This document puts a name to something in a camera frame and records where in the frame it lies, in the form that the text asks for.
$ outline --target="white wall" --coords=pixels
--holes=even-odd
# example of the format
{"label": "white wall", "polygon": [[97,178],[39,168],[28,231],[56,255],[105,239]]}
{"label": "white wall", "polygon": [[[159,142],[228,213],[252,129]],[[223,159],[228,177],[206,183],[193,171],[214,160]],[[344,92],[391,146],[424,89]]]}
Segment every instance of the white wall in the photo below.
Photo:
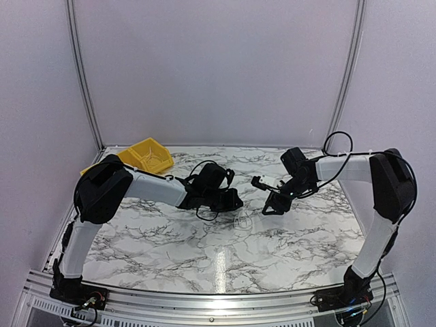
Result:
{"label": "white wall", "polygon": [[356,2],[77,1],[104,141],[321,146]]}
{"label": "white wall", "polygon": [[[436,3],[370,1],[339,129],[356,150],[397,147],[414,167],[419,198],[382,266],[393,271],[412,326],[436,325]],[[371,188],[346,183],[361,222],[371,222]]]}
{"label": "white wall", "polygon": [[96,154],[65,4],[0,0],[0,321],[41,268],[80,169]]}

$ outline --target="marble tabletop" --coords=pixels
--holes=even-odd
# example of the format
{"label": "marble tabletop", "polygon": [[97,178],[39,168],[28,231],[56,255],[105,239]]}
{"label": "marble tabletop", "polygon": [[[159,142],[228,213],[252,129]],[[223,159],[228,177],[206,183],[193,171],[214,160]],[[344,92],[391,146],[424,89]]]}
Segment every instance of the marble tabletop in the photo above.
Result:
{"label": "marble tabletop", "polygon": [[[117,153],[123,148],[106,151]],[[185,178],[203,160],[231,168],[244,202],[238,211],[205,222],[195,211],[124,199],[96,236],[83,277],[110,285],[166,292],[244,294],[298,290],[342,282],[364,236],[339,184],[294,200],[284,216],[261,214],[268,192],[252,176],[287,179],[284,149],[170,146],[175,165],[165,174]],[[318,151],[305,151],[307,157]],[[59,246],[50,259],[59,253]]]}

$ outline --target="robotic arm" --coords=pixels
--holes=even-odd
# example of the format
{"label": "robotic arm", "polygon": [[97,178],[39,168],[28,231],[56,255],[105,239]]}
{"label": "robotic arm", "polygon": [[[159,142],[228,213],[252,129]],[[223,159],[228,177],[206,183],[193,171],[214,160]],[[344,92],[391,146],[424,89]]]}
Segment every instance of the robotic arm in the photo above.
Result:
{"label": "robotic arm", "polygon": [[[288,182],[266,176],[255,176],[251,182],[270,190],[264,215],[283,215],[293,200],[309,197],[333,180],[372,183],[374,220],[363,247],[345,273],[344,286],[316,291],[315,303],[320,311],[328,311],[372,300],[369,283],[395,242],[401,218],[416,198],[415,182],[400,153],[389,149],[374,155],[307,159],[299,148],[293,148],[281,161],[292,176]],[[318,186],[321,181],[327,182]]]}
{"label": "robotic arm", "polygon": [[[197,216],[198,209],[207,206],[217,216],[243,206],[237,190],[230,188],[233,177],[233,170],[225,170],[215,162],[207,163],[199,174],[191,173],[181,179],[137,171],[123,164],[116,155],[107,156],[78,181],[74,206],[80,215],[68,225],[63,235],[62,254],[53,266],[50,296],[80,305],[81,309],[90,304],[96,309],[104,309],[107,290],[82,284],[82,270],[95,235],[114,217],[123,198],[196,209]],[[227,187],[221,188],[225,179]]]}

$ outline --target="yellow tray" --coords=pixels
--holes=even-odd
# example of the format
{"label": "yellow tray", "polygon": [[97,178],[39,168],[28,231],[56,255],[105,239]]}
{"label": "yellow tray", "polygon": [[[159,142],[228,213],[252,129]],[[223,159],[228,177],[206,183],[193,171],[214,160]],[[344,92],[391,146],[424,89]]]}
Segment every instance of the yellow tray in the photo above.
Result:
{"label": "yellow tray", "polygon": [[[147,138],[117,154],[129,166],[157,174],[174,165],[168,149],[158,141]],[[83,175],[90,167],[80,172]]]}

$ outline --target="yellow bin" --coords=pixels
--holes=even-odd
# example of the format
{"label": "yellow bin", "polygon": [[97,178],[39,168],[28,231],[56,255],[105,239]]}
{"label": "yellow bin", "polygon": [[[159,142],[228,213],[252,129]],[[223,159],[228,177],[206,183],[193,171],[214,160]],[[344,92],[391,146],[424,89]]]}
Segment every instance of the yellow bin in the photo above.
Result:
{"label": "yellow bin", "polygon": [[[129,166],[157,174],[174,165],[168,149],[158,141],[147,138],[117,154],[121,161]],[[89,167],[80,172],[83,175]]]}

